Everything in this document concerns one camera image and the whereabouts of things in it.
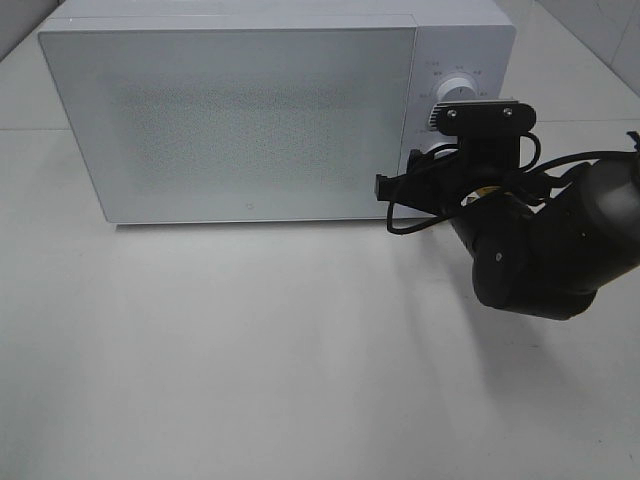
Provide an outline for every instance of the white microwave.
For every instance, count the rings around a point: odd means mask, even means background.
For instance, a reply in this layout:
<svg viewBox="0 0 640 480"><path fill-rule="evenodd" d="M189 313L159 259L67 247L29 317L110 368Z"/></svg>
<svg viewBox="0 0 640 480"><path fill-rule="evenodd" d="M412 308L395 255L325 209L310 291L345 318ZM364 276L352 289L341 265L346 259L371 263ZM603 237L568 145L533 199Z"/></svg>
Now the white microwave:
<svg viewBox="0 0 640 480"><path fill-rule="evenodd" d="M438 101L498 96L514 35L491 0L67 0L39 40L135 224L383 218L376 174L445 140Z"/></svg>

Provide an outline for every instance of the black cable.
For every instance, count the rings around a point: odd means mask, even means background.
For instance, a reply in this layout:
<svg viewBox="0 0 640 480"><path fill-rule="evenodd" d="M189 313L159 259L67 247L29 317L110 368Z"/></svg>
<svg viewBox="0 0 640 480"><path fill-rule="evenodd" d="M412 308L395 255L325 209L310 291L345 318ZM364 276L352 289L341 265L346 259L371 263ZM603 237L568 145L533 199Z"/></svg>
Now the black cable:
<svg viewBox="0 0 640 480"><path fill-rule="evenodd" d="M484 204L487 201L490 201L494 198L497 198L499 195L503 195L505 193L508 193L510 191L512 191L514 189L514 187L519 186L520 184L524 183L523 179L525 179L526 177L529 176L534 176L537 174L540 174L542 172L546 172L547 170L550 170L552 168L556 168L556 167L560 167L563 165L567 165L570 163L576 163L576 162L583 162L586 160L632 160L632 159L636 159L638 157L640 157L640 152L620 152L620 151L593 151L593 152L584 152L584 153L577 153L574 155L567 155L564 157L560 157L560 158L556 158L554 160L550 160L542 165L539 165L536 167L537 163L540 160L540 155L542 152L542 145L540 143L540 139L538 139L538 137L536 137L533 133L527 132L526 134L522 135L523 137L527 137L529 138L531 141L533 141L533 144L535 146L535 152L533 155L533 159L524 167L520 167L518 170L520 170L522 172L521 177L520 177L520 181L514 185L510 185L510 188L506 188L506 187L500 187L497 190L494 190L491 193L488 193L487 195L484 195L483 197L480 197L479 199L477 199L476 201L474 201L471 204L465 205L464 207L458 208L456 210L454 210L453 212L450 212L448 214L445 215L440 215L440 216L436 216L433 218L429 218L423 222L420 222L416 225L411 225L410 227L405 227L405 228L396 228L393 226L393 211L395 208L395 204L396 204L396 198L398 193L400 192L400 190L402 189L402 187L404 186L407 177L405 177L401 182L398 183L394 194L392 196L392 201L389 202L389 206L387 208L387 230L389 231L389 233L393 233L394 235L408 235L411 233L416 233L419 232L421 230L425 230L427 228L433 227L434 225L437 225L438 223L442 223L445 222L447 220L451 220L452 218L455 218L463 213L467 213L469 211L469 209L473 209L478 207L479 205ZM415 165L413 165L413 167L410 170L407 170L407 174L414 174L417 173L417 170L420 170L420 163L421 161L428 161L429 163L423 167L422 171L420 171L419 173L423 174L428 172L429 170L431 170L432 168L441 165L442 163L451 161L452 159L455 159L455 157L457 156L457 152L445 155L444 157L441 157L439 159L437 159L438 161L436 163L433 163L436 158L435 158L435 154L439 153L441 151L444 150L457 150L458 146L457 145L453 145L453 144L448 144L448 145L440 145L439 147L434 148L433 150L429 151L428 153L426 153L424 155L423 158L419 159Z"/></svg>
<svg viewBox="0 0 640 480"><path fill-rule="evenodd" d="M540 155L542 154L542 143L540 143L540 139L531 132L527 132L522 136L527 137L529 140L531 140L535 147L535 151L533 152L533 159L529 163L527 163L524 167L520 167L519 169L525 172L530 168L535 167L538 161L540 160Z"/></svg>
<svg viewBox="0 0 640 480"><path fill-rule="evenodd" d="M480 197L479 199L475 200L473 203L465 205L464 207L460 207L454 210L453 212L447 213L445 215L440 215L438 217L429 218L424 222L418 223L416 225L411 225L410 227L405 227L405 228L396 228L393 226L393 208L395 206L395 203L389 202L389 206L387 207L387 231L389 233L393 233L394 235L409 235L411 233L416 233L421 230L426 230L427 228L433 227L438 223L446 222L447 220L451 220L455 217L458 217L463 213L467 213L470 209L474 209L486 203L487 201L492 200L498 197L499 195L504 194L505 192L506 192L506 189L498 188L497 190L494 190L493 192L488 193L483 197Z"/></svg>

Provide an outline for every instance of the white table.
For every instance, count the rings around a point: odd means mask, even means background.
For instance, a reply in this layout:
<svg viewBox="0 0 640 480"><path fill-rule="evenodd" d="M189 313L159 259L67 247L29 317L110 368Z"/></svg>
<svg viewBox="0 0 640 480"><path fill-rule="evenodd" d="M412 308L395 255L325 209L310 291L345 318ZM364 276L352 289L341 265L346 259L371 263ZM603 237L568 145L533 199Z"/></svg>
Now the white table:
<svg viewBox="0 0 640 480"><path fill-rule="evenodd" d="M640 99L535 7L543 158ZM569 322L474 298L450 227L114 228L34 38L0 64L0 478L640 478L640 271Z"/></svg>

